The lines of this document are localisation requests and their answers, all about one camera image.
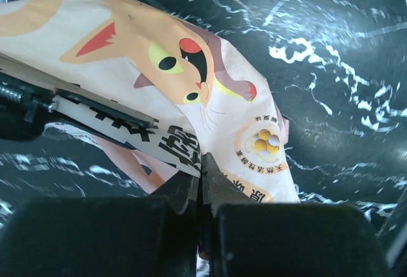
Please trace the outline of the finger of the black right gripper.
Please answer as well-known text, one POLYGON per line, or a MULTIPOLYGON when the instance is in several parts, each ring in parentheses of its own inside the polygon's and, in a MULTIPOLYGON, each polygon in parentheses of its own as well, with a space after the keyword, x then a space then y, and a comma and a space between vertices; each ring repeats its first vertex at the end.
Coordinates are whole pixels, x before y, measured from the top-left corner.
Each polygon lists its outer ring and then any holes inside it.
POLYGON ((126 128, 146 128, 146 129, 158 129, 159 120, 136 111, 136 117, 125 114, 124 112, 117 111, 112 107, 108 107, 101 103, 98 103, 89 98, 85 98, 81 95, 74 95, 73 93, 62 93, 54 97, 55 100, 61 101, 62 99, 74 103, 76 105, 84 105, 91 111, 96 113, 96 118, 104 120, 109 118, 113 121, 113 126, 120 128, 125 126, 126 128))

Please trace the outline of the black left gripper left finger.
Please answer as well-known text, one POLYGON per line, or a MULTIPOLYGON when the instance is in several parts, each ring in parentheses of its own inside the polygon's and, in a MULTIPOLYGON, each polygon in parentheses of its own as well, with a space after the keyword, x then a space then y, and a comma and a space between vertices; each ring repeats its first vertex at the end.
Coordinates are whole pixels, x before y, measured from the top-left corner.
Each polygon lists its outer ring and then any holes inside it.
POLYGON ((199 177, 177 172, 149 198, 165 198, 178 214, 194 214, 197 207, 199 177))

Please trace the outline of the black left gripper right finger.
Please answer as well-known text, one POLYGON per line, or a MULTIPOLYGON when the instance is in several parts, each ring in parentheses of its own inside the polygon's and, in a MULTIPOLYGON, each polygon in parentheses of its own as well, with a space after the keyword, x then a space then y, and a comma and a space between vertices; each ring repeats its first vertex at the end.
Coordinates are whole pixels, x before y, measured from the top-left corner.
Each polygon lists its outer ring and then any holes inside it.
POLYGON ((220 170, 212 153, 202 156, 202 224, 200 251, 210 262, 211 276, 243 276, 250 199, 220 170))

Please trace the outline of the pink cat litter bag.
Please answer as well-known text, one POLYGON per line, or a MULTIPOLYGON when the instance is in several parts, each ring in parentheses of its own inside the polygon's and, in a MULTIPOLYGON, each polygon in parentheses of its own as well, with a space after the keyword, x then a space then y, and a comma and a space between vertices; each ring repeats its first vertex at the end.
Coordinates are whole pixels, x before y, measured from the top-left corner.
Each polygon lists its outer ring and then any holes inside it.
POLYGON ((296 203, 289 123, 266 79, 227 40, 137 0, 19 0, 1 5, 1 136, 47 126, 86 136, 145 192, 202 156, 257 203, 296 203), (158 129, 120 128, 81 95, 158 129))

